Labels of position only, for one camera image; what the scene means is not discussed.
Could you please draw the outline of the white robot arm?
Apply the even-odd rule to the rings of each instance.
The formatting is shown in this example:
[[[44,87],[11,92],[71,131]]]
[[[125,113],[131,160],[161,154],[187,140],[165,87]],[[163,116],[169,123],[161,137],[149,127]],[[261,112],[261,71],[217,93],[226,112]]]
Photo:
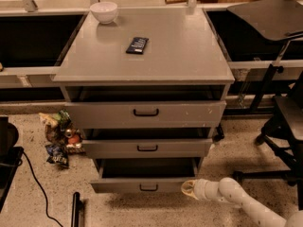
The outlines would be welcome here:
[[[303,211],[285,219],[252,198],[235,180],[225,177],[218,182],[206,179],[188,180],[181,191],[198,201],[229,203],[241,208],[258,227],[303,227]]]

